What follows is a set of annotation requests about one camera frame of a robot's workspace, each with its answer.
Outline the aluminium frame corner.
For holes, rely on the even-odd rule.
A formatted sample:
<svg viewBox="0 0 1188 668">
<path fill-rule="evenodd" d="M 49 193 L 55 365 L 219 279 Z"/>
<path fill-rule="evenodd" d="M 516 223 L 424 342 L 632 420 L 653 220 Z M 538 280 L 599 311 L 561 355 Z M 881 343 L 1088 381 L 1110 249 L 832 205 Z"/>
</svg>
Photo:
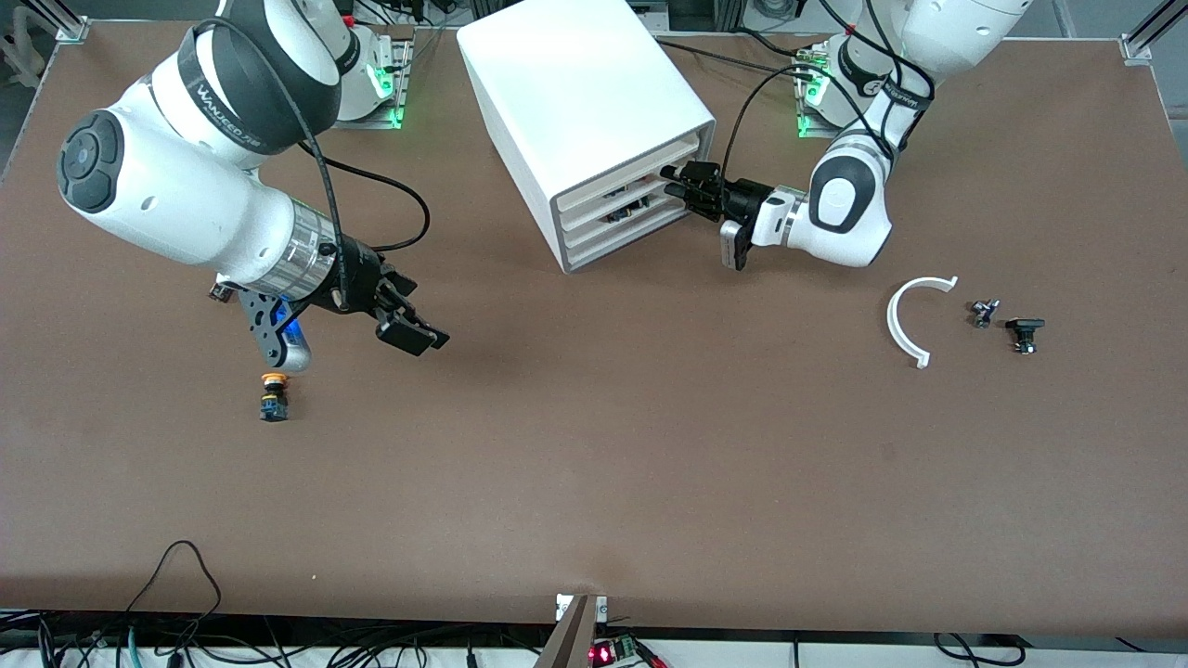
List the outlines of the aluminium frame corner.
<svg viewBox="0 0 1188 668">
<path fill-rule="evenodd" d="M 23 19 L 34 19 L 48 34 L 67 44 L 80 44 L 89 31 L 89 18 L 72 12 L 65 0 L 15 0 Z"/>
<path fill-rule="evenodd" d="M 1188 0 L 1161 0 L 1154 11 L 1121 34 L 1119 46 L 1126 65 L 1146 65 L 1151 46 L 1188 17 Z"/>
</svg>

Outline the red display circuit board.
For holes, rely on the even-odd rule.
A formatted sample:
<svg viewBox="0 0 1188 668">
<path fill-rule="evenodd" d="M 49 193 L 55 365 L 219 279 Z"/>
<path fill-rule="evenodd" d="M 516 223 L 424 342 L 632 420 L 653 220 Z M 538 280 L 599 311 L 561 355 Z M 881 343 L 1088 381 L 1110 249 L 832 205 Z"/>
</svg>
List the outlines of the red display circuit board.
<svg viewBox="0 0 1188 668">
<path fill-rule="evenodd" d="M 612 668 L 639 657 L 636 638 L 620 635 L 594 641 L 588 653 L 590 668 Z"/>
</svg>

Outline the large white cabinet drawer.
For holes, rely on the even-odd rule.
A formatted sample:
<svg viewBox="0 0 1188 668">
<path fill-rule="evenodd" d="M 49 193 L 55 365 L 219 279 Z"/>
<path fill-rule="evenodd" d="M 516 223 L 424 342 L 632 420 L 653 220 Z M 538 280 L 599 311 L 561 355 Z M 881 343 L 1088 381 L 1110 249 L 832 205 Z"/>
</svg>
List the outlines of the large white cabinet drawer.
<svg viewBox="0 0 1188 668">
<path fill-rule="evenodd" d="M 687 133 L 678 139 L 662 145 L 659 149 L 651 149 L 640 155 L 636 160 L 628 160 L 620 166 L 611 169 L 607 174 L 590 179 L 584 185 L 579 185 L 574 190 L 561 194 L 556 201 L 557 212 L 561 218 L 571 218 L 584 212 L 586 208 L 598 208 L 604 201 L 618 198 L 621 190 L 631 190 L 632 187 L 647 185 L 659 178 L 663 168 L 680 164 L 690 157 L 696 157 L 700 151 L 702 139 L 699 133 Z"/>
</svg>

